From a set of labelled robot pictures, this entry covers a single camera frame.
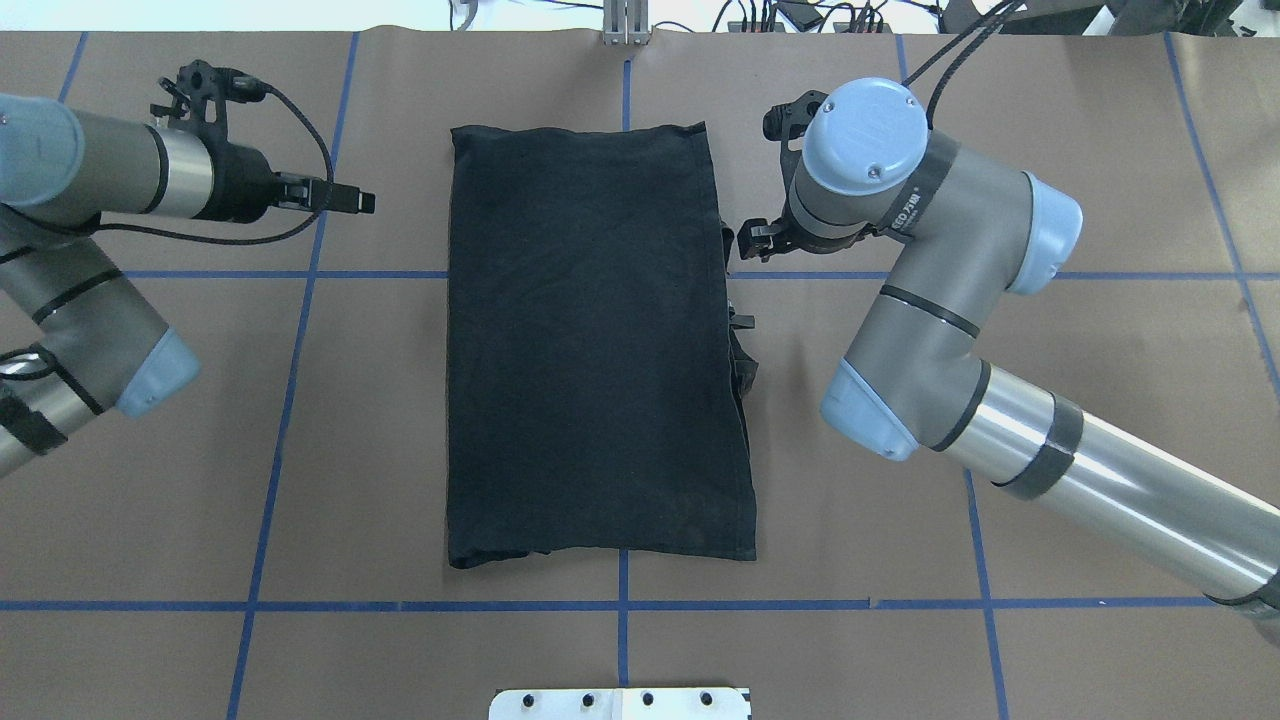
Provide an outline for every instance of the wire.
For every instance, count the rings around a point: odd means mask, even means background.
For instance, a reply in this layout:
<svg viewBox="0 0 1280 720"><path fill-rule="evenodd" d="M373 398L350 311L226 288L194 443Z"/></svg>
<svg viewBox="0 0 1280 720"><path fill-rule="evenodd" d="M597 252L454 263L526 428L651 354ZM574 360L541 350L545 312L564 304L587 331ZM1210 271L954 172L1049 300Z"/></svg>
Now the wire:
<svg viewBox="0 0 1280 720"><path fill-rule="evenodd" d="M851 3L837 3L829 10L827 10L826 15L822 17L822 23L818 26L818 32L822 32L822 28L827 27L827 20L829 20L831 15L835 15L836 10L841 8L849 10L849 24L850 26L854 24L854 17L858 14L858 10L854 8L854 5Z"/></svg>
<svg viewBox="0 0 1280 720"><path fill-rule="evenodd" d="M566 8L586 8L589 10L603 10L604 5L593 5L590 3L573 3L571 0L538 0L539 3L549 3L552 5L563 5Z"/></svg>
<svg viewBox="0 0 1280 720"><path fill-rule="evenodd" d="M662 20L660 23L653 23L653 28L654 29L658 29L662 26L675 26L675 27L678 27L680 29L682 29L685 32L698 32L694 28L691 28L691 27L689 27L689 26L686 26L684 23L677 23L676 20Z"/></svg>
<svg viewBox="0 0 1280 720"><path fill-rule="evenodd" d="M732 5L732 4L733 4L733 0L724 0L724 4L721 5L721 12L716 13L716 22L712 23L712 32L716 32L716 28L719 27L721 18L724 17L724 10L728 10L728 6Z"/></svg>
<svg viewBox="0 0 1280 720"><path fill-rule="evenodd" d="M169 237L173 240L188 240L191 242L202 242L206 245L237 245L237 246L266 245L268 242L278 242L293 237L300 232L307 229L308 227L311 227L312 223L320 219L320 214L329 208L329 199L333 195L333 158L329 155L329 146L325 145L324 138L320 137L320 133L316 131L315 126L311 124L311 120L308 120L307 117L302 114L302 110L300 110L298 106L294 105L293 101L288 99L288 96L285 96L283 92L280 92L279 90L265 82L262 83L262 90L279 99L280 102L283 102L284 106L288 108L291 113L293 113L293 117L296 117L298 122L302 123L302 127L307 128L307 133L310 133L311 138L316 141L316 145L320 147L320 155L324 158L324 177L325 177L324 195L320 196L320 202L315 205L315 209L311 210L311 214L307 215L305 220L294 225L292 229L266 237L220 238L220 237L206 237L200 234L187 234L180 232L170 232L160 228L148 228L145 225L133 225L128 223L108 223L105 225L104 224L90 225L87 228L77 228L76 231L67 231L64 228L58 228L55 225L46 225L45 223L37 223L37 224L45 229L51 229L61 234L83 236L84 232L131 231L146 234L155 234L160 237Z"/></svg>
<svg viewBox="0 0 1280 720"><path fill-rule="evenodd" d="M1020 6L1021 6L1021 0L1015 0L1014 3L1010 3L1004 10L1001 10L998 15L993 15L992 20L988 22L982 28L982 32L978 33L978 37L973 38L973 42L966 45L965 49L961 50L960 54L956 55L954 60L951 60L951 64L947 65L947 69L942 72L942 77L938 78L938 83L933 86L933 95L929 97L929 106L924 111L924 119L925 122L929 123L929 129L933 129L933 113L938 108L938 100L942 99L942 91L946 88L947 83L951 82L951 76L956 74L956 70L959 70L960 65L963 65L964 61L969 59L969 55L973 55L978 50L978 47L980 47L982 44L987 41L988 37L991 37L996 31L1000 29L1000 27L1005 23L1006 19L1009 19L1010 15L1018 12Z"/></svg>
<svg viewBox="0 0 1280 720"><path fill-rule="evenodd" d="M934 53L933 56L931 56L919 68L916 68L915 72L911 73L911 76L908 77L906 82L904 82L902 85L904 86L910 86L920 76L923 76L929 68L932 68L934 63L937 63L938 60L941 60L943 55L946 55L947 53L950 53L956 45L960 45L961 42L964 42L964 40L966 37L969 37L970 35L973 35L973 32L975 29L978 29L979 27L983 27L986 23L991 22L996 15L998 15L1000 13L1005 12L1006 9L1009 9L1010 5L1020 5L1021 3L1023 3L1023 0L1001 0L1000 3L997 3L992 9L987 10L986 13L983 13L969 27L964 28L964 31L961 31L960 35L952 37L950 42L947 42L946 45L943 45L942 50L938 50L937 53Z"/></svg>

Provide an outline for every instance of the metal bracket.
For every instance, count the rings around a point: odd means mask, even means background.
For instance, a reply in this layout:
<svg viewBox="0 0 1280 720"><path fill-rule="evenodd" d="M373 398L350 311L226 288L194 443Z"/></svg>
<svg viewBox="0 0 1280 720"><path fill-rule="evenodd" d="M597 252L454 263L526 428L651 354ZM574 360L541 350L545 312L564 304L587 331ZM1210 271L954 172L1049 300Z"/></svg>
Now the metal bracket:
<svg viewBox="0 0 1280 720"><path fill-rule="evenodd" d="M751 693L742 688L584 688L502 691L489 720L750 720Z"/></svg>
<svg viewBox="0 0 1280 720"><path fill-rule="evenodd" d="M649 45L649 0L604 0L605 45Z"/></svg>

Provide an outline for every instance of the black cloth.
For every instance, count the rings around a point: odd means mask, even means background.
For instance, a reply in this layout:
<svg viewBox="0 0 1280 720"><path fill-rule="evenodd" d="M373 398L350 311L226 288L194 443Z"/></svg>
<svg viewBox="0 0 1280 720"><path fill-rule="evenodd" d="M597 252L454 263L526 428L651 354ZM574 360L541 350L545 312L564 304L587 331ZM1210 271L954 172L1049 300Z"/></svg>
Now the black cloth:
<svg viewBox="0 0 1280 720"><path fill-rule="evenodd" d="M453 145L449 564L754 560L705 127Z"/></svg>

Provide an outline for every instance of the metal arm segment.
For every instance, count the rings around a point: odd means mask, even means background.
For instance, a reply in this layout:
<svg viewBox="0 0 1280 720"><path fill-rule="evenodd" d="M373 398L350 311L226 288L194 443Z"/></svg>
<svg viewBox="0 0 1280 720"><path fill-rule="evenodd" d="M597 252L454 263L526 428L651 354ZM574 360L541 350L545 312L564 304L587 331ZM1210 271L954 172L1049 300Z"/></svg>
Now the metal arm segment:
<svg viewBox="0 0 1280 720"><path fill-rule="evenodd" d="M823 400L892 460L956 457L1194 583L1280 646L1280 510L973 356L1000 296L1038 292L1074 249L1074 200L929 132L910 91L865 78L809 128L781 227L904 249Z"/></svg>

